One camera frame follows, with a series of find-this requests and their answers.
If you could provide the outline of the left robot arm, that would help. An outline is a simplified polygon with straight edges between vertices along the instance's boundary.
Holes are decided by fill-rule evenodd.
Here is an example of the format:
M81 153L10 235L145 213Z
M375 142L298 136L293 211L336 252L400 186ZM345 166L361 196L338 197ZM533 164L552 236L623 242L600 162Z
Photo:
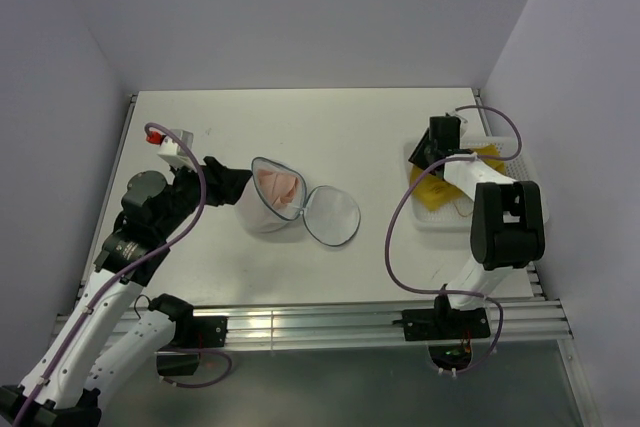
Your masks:
M134 175L113 232L74 311L40 362L17 385L1 389L1 414L14 426L96 426L107 397L135 367L164 347L191 349L198 335L193 306L162 294L111 347L105 345L127 308L207 206L233 205L252 177L213 157L197 168Z

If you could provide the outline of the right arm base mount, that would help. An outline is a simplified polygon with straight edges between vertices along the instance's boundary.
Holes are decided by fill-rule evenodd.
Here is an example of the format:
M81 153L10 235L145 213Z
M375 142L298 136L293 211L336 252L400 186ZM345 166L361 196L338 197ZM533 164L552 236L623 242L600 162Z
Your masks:
M473 358L472 341L491 335L482 308L459 311L449 308L403 310L392 324L399 326L407 342L439 342L428 348L431 360L445 370L466 368Z

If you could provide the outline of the white mesh laundry bag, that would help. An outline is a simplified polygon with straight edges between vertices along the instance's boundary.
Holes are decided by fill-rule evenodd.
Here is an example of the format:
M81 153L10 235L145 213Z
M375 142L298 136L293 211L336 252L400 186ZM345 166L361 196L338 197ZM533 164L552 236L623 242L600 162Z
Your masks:
M258 171L268 170L294 174L299 187L294 200L275 210L260 192ZM331 185L309 188L306 179L288 166L265 157L251 163L252 178L235 204L242 227L253 234L281 230L300 220L307 232L327 247L341 247L352 240L361 224L361 211L354 198Z

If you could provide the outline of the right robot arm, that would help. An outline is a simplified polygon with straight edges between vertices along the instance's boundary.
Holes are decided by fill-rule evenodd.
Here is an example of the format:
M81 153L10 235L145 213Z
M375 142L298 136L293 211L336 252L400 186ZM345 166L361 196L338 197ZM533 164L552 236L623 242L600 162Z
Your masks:
M448 284L446 304L433 312L435 330L452 337L468 321L466 311L480 308L512 272L542 257L545 250L541 190L531 180L518 181L489 165L519 157L522 139L507 156L483 155L461 144L463 120L455 114L434 116L409 162L461 191L473 202L471 256Z

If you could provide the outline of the pink bra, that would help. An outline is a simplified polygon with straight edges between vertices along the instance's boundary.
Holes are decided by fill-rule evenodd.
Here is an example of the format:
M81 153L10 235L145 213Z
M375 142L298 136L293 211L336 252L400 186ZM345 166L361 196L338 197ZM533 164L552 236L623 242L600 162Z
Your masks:
M259 170L257 178L260 192L275 210L285 208L297 195L299 179L294 174Z

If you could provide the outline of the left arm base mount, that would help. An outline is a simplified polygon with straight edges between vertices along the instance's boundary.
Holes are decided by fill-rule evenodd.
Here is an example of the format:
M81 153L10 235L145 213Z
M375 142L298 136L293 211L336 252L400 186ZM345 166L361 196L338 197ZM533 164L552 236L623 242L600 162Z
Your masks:
M191 377L202 366L203 349L218 349L225 345L228 318L226 316L195 316L179 324L174 338L156 354L156 370L160 376Z

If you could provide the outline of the yellow cloth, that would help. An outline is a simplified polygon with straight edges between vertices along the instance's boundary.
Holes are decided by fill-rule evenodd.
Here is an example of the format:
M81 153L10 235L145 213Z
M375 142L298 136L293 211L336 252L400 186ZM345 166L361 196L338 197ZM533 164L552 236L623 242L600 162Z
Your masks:
M494 144L472 148L474 152L483 156L499 156L499 151ZM485 160L485 163L500 174L506 175L505 162L500 160ZM409 185L421 175L423 169L410 164ZM459 188L429 174L415 188L412 196L418 200L427 210L435 212L444 205L464 197L464 192Z

